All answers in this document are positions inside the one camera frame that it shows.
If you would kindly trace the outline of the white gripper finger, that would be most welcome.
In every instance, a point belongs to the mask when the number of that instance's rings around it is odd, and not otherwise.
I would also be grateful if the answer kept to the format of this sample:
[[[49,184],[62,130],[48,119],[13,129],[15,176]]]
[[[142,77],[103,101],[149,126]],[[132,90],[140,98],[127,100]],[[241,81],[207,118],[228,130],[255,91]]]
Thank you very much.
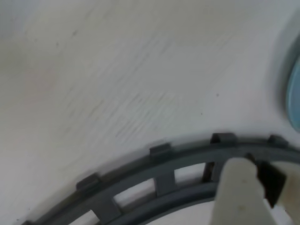
[[[264,194],[256,165],[246,158],[229,159],[220,176],[210,224],[275,225]]]
[[[270,207],[282,206],[295,225],[300,223],[300,165],[288,162],[256,163],[257,178]]]

